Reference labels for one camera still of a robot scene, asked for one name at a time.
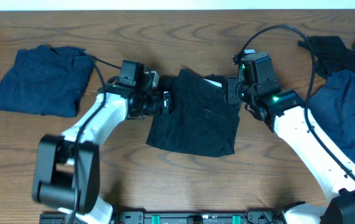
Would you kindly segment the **black shorts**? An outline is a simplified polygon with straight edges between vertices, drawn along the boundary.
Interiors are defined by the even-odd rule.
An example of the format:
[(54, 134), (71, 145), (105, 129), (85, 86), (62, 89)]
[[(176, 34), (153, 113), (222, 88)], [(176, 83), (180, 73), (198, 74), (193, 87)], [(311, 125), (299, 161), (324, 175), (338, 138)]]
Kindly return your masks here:
[(224, 101), (223, 80), (223, 76), (201, 77), (191, 70), (162, 77), (159, 89), (171, 93), (173, 108), (170, 114), (153, 118), (147, 145), (207, 157), (234, 154), (241, 105)]

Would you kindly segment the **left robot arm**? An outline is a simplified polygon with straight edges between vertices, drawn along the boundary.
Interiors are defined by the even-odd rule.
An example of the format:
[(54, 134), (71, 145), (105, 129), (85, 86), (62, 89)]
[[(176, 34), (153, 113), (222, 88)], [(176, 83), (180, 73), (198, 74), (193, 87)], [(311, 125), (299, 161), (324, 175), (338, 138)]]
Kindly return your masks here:
[(126, 119), (171, 112), (172, 94), (106, 84), (71, 128), (46, 134), (37, 151), (32, 199), (64, 213), (60, 223), (110, 223), (113, 207), (99, 196), (100, 148)]

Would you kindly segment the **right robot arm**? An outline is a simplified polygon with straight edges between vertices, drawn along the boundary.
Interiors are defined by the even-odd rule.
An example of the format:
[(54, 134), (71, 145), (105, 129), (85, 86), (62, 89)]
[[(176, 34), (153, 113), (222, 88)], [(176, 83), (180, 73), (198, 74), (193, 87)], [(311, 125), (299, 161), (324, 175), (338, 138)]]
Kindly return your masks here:
[(355, 163), (316, 122), (293, 90), (264, 93), (261, 85), (240, 78), (222, 83), (227, 103), (245, 103), (252, 116), (263, 121), (299, 156), (321, 187), (327, 207), (295, 202), (276, 211), (273, 223), (355, 223)]

